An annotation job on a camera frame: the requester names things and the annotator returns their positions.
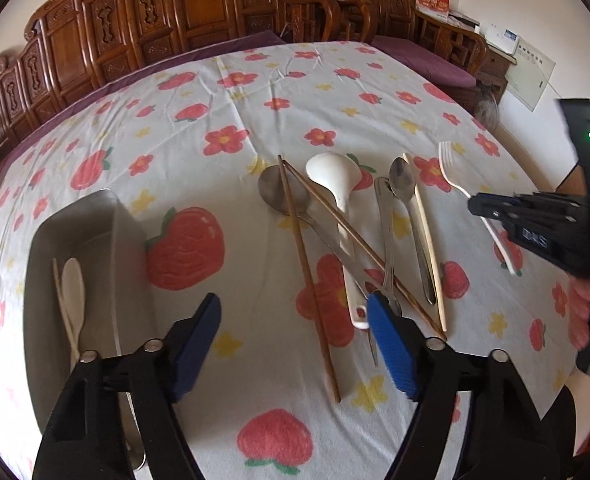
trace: fork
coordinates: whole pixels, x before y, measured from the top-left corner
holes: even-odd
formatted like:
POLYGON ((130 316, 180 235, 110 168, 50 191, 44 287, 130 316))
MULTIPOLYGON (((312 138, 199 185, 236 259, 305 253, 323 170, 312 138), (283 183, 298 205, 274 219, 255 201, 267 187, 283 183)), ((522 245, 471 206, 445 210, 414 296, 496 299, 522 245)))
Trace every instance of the fork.
MULTIPOLYGON (((440 142, 437 150, 438 157, 440 159, 441 174, 443 174, 444 179, 446 179, 446 182, 453 186, 455 189, 459 189, 460 192, 467 199, 470 199, 470 193, 461 184, 458 184, 458 182, 462 182, 462 178, 453 161, 452 143, 449 140, 440 142)), ((480 217, 480 220, 484 223, 486 229, 492 237, 492 240, 494 240, 500 253, 502 253, 502 256, 504 257, 504 262, 506 263, 506 267, 508 268, 508 272, 510 272, 511 275, 515 276, 517 274, 517 271, 515 270, 515 266, 512 264, 512 259, 510 257, 510 254, 508 254, 508 250, 506 249, 504 241, 499 237, 497 229, 495 229, 494 225, 491 224, 488 218, 480 217)))

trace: wall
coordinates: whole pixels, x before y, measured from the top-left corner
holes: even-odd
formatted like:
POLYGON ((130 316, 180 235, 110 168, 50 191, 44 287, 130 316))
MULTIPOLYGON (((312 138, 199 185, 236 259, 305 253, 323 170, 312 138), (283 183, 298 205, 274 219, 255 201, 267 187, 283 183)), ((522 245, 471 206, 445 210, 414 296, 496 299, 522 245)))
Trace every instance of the wall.
POLYGON ((482 26, 510 28, 556 62, 535 111, 506 92, 500 121, 558 186, 576 158, 555 99, 590 98, 590 13, 580 0, 459 0, 459 10, 482 26))

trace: floral tablecloth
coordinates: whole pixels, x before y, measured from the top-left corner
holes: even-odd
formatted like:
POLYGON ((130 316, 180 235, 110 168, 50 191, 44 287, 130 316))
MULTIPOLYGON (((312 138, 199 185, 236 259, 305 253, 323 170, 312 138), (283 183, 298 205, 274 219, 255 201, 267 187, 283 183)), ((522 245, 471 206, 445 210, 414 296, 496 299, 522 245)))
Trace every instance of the floral tablecloth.
MULTIPOLYGON (((194 313, 207 292, 222 300, 222 324, 197 386, 177 406, 204 476, 384 477, 414 405, 383 364, 374 367, 366 335, 349 322, 341 267, 307 229, 343 397, 340 404, 329 399, 290 224, 257 193, 259 174, 278 153, 301 170, 326 150, 353 158, 362 180, 351 196, 351 221, 380 252, 373 177, 411 153, 443 264, 449 342, 482 355, 504 348, 544 413, 574 362, 568 282, 517 247, 511 251, 520 276, 508 274, 481 222, 441 176, 440 140, 454 142, 469 168, 470 191, 534 190, 492 135, 449 97, 359 43, 291 44, 180 64, 58 125, 13 163, 0 188, 2 458, 28 479, 40 443, 22 339, 32 237, 56 211, 110 187, 150 238, 160 333, 194 313)), ((401 206, 394 234, 397 273, 422 301, 401 206)), ((416 319, 408 306, 405 314, 416 319)), ((456 464, 466 400, 458 397, 440 478, 456 464)), ((138 475, 146 478, 146 468, 138 475)))

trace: chopstick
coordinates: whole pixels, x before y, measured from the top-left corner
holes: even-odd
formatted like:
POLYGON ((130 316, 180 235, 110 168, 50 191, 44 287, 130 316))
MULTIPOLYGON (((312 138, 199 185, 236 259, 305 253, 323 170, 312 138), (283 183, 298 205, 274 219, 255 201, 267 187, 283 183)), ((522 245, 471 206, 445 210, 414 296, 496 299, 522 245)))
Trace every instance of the chopstick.
POLYGON ((328 339, 326 338, 326 332, 324 325, 322 324, 322 317, 319 313, 319 303, 317 302, 317 295, 315 294, 315 286, 313 285, 313 274, 310 271, 309 258, 306 255, 306 247, 304 247, 304 240, 301 237, 301 229, 299 227, 299 218, 295 212, 295 204, 293 202, 293 196, 291 195, 291 186, 286 175, 284 165, 287 164, 281 155, 278 155, 277 159, 280 163, 280 178, 281 184, 284 188, 284 195, 286 195, 286 202, 289 207, 289 216, 293 222, 293 235, 295 237, 295 244, 297 245, 297 254, 299 255, 299 264, 301 265, 301 271, 304 274, 304 281, 306 282, 306 288, 309 291, 310 301, 313 304, 313 316, 315 320, 315 330, 317 331, 317 338, 319 339, 319 347, 322 351, 322 358, 324 359, 324 367, 326 368, 326 375, 330 380, 331 393, 333 394, 333 400, 340 402, 342 397, 339 394, 339 386, 337 384, 337 377, 335 375, 335 368, 331 361, 331 352, 328 348, 328 339))
MULTIPOLYGON (((368 245, 366 240, 361 237, 361 235, 350 225, 345 219, 344 216, 328 201, 322 196, 320 192, 318 192, 311 183, 305 179, 299 171, 293 168, 286 160, 283 161, 284 166, 301 182, 301 184, 307 189, 307 191, 315 197, 318 202, 324 206, 324 208, 335 218, 339 225, 341 225, 347 233, 349 233, 353 239, 360 245, 360 247, 368 254, 368 256, 373 259, 373 261, 377 264, 377 266, 384 270, 384 261, 377 255, 377 253, 373 250, 373 248, 368 245)), ((428 315, 428 313, 424 310, 422 305, 415 299, 415 297, 411 294, 411 292, 404 286, 402 282, 399 281, 398 277, 394 276, 394 282, 397 290, 401 292, 403 297, 411 304, 412 308, 422 317, 422 319, 426 322, 426 324, 431 327, 431 329, 444 341, 446 341, 446 334, 441 329, 441 327, 435 323, 433 318, 428 315)))

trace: metal spoon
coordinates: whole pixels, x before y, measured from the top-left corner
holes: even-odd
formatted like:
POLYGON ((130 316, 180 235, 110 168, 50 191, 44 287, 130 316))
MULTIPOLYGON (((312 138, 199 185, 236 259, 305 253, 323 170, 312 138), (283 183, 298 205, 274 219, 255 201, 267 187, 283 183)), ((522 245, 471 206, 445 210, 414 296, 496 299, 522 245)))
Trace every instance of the metal spoon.
POLYGON ((390 165, 389 184, 395 196, 401 200, 408 211, 408 218, 411 221, 411 231, 413 232, 413 241, 415 251, 417 252, 417 261, 419 262, 419 273, 422 277, 422 286, 424 294, 431 305, 437 303, 437 292, 435 283, 428 265, 428 258, 424 251, 424 246, 419 237, 416 205, 413 202, 415 196, 415 178, 413 170, 408 163, 401 157, 397 157, 390 165))

